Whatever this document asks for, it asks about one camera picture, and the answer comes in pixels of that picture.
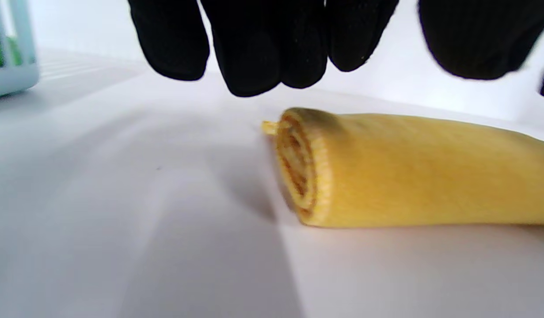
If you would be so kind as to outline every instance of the rolled towel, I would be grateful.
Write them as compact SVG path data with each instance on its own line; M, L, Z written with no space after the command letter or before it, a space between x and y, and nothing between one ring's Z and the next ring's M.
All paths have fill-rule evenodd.
M305 225L544 225L544 141L522 133L303 108L262 127Z

